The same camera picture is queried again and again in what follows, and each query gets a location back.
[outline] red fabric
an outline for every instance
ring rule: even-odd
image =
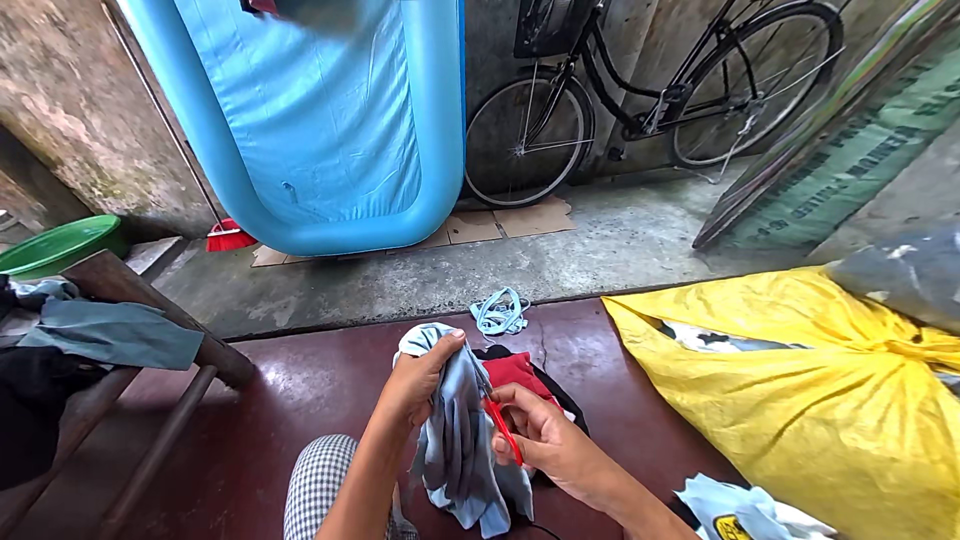
[[[250,5],[262,12],[277,14],[274,0],[250,0]]]
[[[530,353],[517,353],[496,360],[487,360],[483,363],[490,374],[490,384],[494,388],[511,382],[518,382],[520,386],[532,390],[538,396],[559,407],[553,394],[534,375],[534,368],[530,364]]]

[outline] person's right hand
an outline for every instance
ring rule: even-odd
[[[635,482],[562,411],[527,388],[512,382],[493,390],[491,399],[501,404],[524,464],[543,471],[573,498],[607,512],[611,493]],[[491,448],[500,465],[514,460],[510,444],[499,431],[493,434]]]

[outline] person's left hand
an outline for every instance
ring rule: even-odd
[[[440,338],[426,355],[401,354],[394,372],[380,392],[376,408],[408,422],[410,428],[421,426],[430,416],[430,395],[440,383],[440,368],[456,353],[467,335],[457,329]]]

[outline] bicycle basket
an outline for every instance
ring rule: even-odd
[[[520,0],[514,58],[569,53],[596,0]]]

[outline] wooden bench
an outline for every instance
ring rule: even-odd
[[[61,274],[77,285],[86,298],[112,303],[137,302],[157,307],[164,311],[164,316],[170,321],[204,333],[204,340],[194,358],[200,371],[180,396],[154,444],[141,458],[101,522],[96,538],[109,540],[123,526],[213,379],[218,378],[227,386],[240,388],[253,377],[256,369],[249,359],[211,334],[110,251],[103,250],[85,258]],[[0,540],[10,536],[138,373],[138,367],[119,366],[91,388],[70,398],[60,418],[60,441],[50,470],[29,482],[0,491]]]

